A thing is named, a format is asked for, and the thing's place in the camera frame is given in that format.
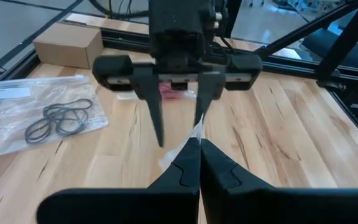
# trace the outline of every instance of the plastic bag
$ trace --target plastic bag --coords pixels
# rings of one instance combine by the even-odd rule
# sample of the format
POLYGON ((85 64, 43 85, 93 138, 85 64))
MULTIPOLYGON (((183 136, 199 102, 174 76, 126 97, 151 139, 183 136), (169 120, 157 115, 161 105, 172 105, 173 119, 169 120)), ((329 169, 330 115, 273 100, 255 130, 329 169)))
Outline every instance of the plastic bag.
MULTIPOLYGON (((171 83, 160 83, 158 86, 161 97, 163 100, 173 100, 173 99, 192 99, 195 100, 197 98, 194 91, 185 90, 172 90, 171 83)), ((138 97, 134 91, 126 92, 126 93, 118 93, 118 100, 138 100, 138 97)))
POLYGON ((84 75, 0 82, 0 155, 107 124, 84 75))
POLYGON ((181 149, 183 149, 183 147, 185 147, 185 144, 187 143, 189 138, 197 138, 201 143, 201 138, 204 138, 204 123, 203 122, 204 122, 204 115, 201 115, 200 121, 191 130, 189 136, 178 147, 167 152, 165 154, 164 158, 162 158, 158 161, 158 164, 160 165, 160 168, 163 172, 166 171, 166 169, 168 169, 169 165, 176 158, 176 156, 179 154, 181 149))

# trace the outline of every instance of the paper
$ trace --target paper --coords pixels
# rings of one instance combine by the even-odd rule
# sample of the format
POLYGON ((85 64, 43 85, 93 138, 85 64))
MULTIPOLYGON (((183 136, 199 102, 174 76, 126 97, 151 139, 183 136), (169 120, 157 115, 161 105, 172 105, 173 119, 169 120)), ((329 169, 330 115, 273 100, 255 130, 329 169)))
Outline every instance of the paper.
POLYGON ((158 164, 160 165, 161 169, 165 171, 170 166, 171 162, 176 158, 176 156, 179 154, 181 149, 185 146, 189 138, 197 138, 199 142, 201 143, 201 138, 204 137, 204 115, 201 116, 200 121, 196 126, 191 130, 189 136, 184 140, 178 147, 175 149, 167 152, 165 154, 165 157, 163 159, 160 159, 158 161, 158 164))
POLYGON ((25 98, 30 96, 31 96, 31 88, 29 86, 0 89, 0 100, 19 99, 19 98, 25 98))

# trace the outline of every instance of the black aluminum frame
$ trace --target black aluminum frame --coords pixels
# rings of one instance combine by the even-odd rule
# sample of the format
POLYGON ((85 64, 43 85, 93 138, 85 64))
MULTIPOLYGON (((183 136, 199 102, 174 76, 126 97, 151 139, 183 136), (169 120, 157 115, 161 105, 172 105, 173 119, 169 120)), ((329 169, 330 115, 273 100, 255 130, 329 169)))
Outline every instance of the black aluminum frame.
MULTIPOLYGON (((77 0, 70 8, 78 5, 81 1, 77 0)), ((320 63, 306 62, 302 60, 295 60, 292 58, 284 58, 272 55, 273 53, 285 48, 300 38, 303 38, 318 29, 324 29, 328 24, 342 16, 358 9, 358 1, 349 0, 345 5, 339 6, 337 9, 329 12, 314 21, 305 24, 304 26, 294 30, 286 36, 276 40, 275 42, 263 46, 256 51, 261 56, 264 66, 264 71, 280 73, 284 75, 292 75, 298 77, 312 78, 318 81, 321 87, 327 88, 329 91, 334 91, 336 94, 341 94, 344 90, 351 88, 358 88, 358 68, 345 67, 340 65, 343 58, 349 51, 357 44, 358 41, 358 12, 350 21, 343 33, 335 41, 330 51, 320 63)), ((130 50, 136 52, 149 52, 150 39, 148 35, 138 34, 133 32, 124 32, 120 30, 101 29, 103 44, 105 47, 130 50)), ((235 49, 231 52, 228 48, 224 48, 227 54, 246 54, 249 51, 235 49)), ((211 50, 211 55, 205 58, 206 62, 224 63, 224 55, 221 49, 215 47, 211 50)), ((0 80, 10 80, 16 78, 26 77, 32 69, 34 69, 40 60, 35 52, 32 50, 22 60, 16 63, 11 69, 4 72, 0 76, 0 80)), ((341 105, 343 102, 339 97, 334 97, 341 105)), ((358 127, 358 120, 347 113, 358 127)))

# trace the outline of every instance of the cardboard box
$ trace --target cardboard box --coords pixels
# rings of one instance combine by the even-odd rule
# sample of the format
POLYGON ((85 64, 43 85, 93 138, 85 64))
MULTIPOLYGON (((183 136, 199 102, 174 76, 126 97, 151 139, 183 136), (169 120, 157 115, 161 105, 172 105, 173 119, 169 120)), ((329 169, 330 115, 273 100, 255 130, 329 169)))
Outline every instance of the cardboard box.
POLYGON ((91 68, 101 55, 103 43, 97 28, 55 23, 34 40, 43 63, 91 68))

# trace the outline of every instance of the wooden table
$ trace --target wooden table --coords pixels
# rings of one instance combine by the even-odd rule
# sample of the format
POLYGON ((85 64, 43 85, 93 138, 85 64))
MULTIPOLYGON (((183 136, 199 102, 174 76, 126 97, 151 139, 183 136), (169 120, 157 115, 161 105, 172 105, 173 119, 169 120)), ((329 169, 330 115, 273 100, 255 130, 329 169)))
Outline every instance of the wooden table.
MULTIPOLYGON (((112 49, 104 54, 151 60, 112 49)), ((91 78, 109 125, 0 156, 0 223, 35 223, 40 201, 69 187, 147 187, 163 172, 158 160, 192 128, 193 100, 164 101, 166 144, 159 148, 146 103, 117 100, 89 70, 41 64, 30 78, 76 73, 91 78)), ((225 90, 204 130, 228 156, 277 187, 358 187, 358 129, 315 80, 264 72, 249 91, 225 90)), ((200 223, 206 223, 202 207, 200 223)))

